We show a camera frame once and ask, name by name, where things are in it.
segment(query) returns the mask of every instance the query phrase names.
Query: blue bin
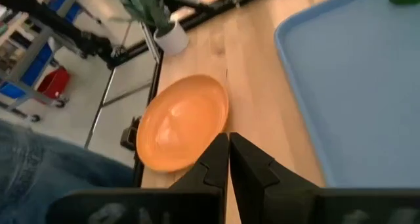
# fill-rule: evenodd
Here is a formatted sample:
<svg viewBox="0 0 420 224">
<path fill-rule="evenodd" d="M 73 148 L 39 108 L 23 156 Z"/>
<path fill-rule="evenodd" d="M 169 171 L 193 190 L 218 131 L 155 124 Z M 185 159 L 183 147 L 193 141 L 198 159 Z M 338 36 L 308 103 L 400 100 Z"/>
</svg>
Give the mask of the blue bin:
<svg viewBox="0 0 420 224">
<path fill-rule="evenodd" d="M 48 6 L 51 10 L 57 11 L 64 3 L 64 1 L 65 0 L 52 0 L 48 4 Z M 66 20 L 72 23 L 79 14 L 80 10 L 80 5 L 74 3 L 66 15 Z M 26 85 L 32 86 L 35 83 L 35 80 L 40 75 L 44 65 L 47 63 L 48 59 L 50 59 L 52 53 L 53 52 L 51 51 L 51 48 L 49 47 L 48 43 L 45 44 L 39 52 L 39 54 L 36 56 L 35 60 L 28 68 L 28 70 L 22 76 L 20 81 L 25 83 Z M 0 85 L 0 93 L 12 99 L 17 99 L 25 95 L 25 92 L 23 92 L 23 90 L 19 89 L 18 87 L 15 87 L 10 83 L 4 83 Z"/>
</svg>

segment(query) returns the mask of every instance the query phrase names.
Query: red container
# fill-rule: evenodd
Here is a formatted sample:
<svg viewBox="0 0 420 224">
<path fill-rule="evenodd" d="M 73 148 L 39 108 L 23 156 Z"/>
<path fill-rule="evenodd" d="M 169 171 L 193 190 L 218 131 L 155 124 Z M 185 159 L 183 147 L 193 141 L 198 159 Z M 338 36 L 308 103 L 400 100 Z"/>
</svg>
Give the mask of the red container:
<svg viewBox="0 0 420 224">
<path fill-rule="evenodd" d="M 64 67 L 60 66 L 57 70 L 45 76 L 37 91 L 50 99 L 57 99 L 63 94 L 69 80 L 70 74 Z"/>
</svg>

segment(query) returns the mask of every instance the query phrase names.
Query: plate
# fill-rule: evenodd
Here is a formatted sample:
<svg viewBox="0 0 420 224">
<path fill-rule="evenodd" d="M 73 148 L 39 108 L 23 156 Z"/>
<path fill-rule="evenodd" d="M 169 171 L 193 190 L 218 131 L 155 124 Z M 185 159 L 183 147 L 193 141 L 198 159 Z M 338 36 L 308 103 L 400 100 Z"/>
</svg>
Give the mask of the plate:
<svg viewBox="0 0 420 224">
<path fill-rule="evenodd" d="M 226 89 L 215 79 L 194 75 L 160 93 L 138 125 L 137 154 L 155 171 L 192 165 L 223 131 L 229 112 Z"/>
</svg>

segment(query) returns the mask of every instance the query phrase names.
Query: gray floor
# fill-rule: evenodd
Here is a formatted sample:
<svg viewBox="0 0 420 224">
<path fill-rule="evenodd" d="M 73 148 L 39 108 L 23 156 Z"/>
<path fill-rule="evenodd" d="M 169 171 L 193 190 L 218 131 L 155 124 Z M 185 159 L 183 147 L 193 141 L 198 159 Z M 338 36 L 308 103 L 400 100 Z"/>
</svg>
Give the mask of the gray floor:
<svg viewBox="0 0 420 224">
<path fill-rule="evenodd" d="M 75 21 L 76 26 L 83 30 L 106 35 L 114 43 L 120 44 L 123 41 L 128 25 L 108 21 L 111 16 L 127 16 L 118 0 L 78 1 L 98 16 L 104 25 L 99 26 L 86 14 L 80 14 Z M 133 24 L 125 45 L 129 46 L 141 39 L 144 39 L 144 36 L 140 26 Z M 22 105 L 20 109 L 42 115 L 41 122 L 26 122 L 4 111 L 0 111 L 0 118 L 12 123 L 23 124 L 40 133 L 71 141 L 78 146 L 84 146 L 110 77 L 110 71 L 99 58 L 91 57 L 83 60 L 66 49 L 59 50 L 55 57 L 72 74 L 66 92 L 70 101 L 66 107 L 63 109 L 47 108 L 38 102 L 30 101 Z M 120 66 L 115 72 L 106 99 L 110 100 L 150 81 L 154 65 L 151 54 L 146 52 Z M 149 88 L 146 88 L 104 108 L 100 113 L 88 148 L 132 166 L 134 153 L 121 148 L 119 140 L 121 132 L 130 124 L 131 118 L 144 113 L 148 90 Z"/>
</svg>

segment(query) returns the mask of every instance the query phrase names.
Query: white pot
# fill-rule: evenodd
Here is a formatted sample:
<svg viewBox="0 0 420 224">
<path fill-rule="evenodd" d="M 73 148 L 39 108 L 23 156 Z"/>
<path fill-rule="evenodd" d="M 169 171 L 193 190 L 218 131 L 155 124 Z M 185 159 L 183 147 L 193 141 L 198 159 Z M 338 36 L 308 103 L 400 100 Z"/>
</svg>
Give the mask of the white pot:
<svg viewBox="0 0 420 224">
<path fill-rule="evenodd" d="M 177 21 L 175 22 L 175 27 L 166 35 L 156 37 L 157 33 L 158 31 L 156 30 L 153 38 L 165 54 L 175 55 L 184 50 L 188 45 L 188 36 Z"/>
</svg>

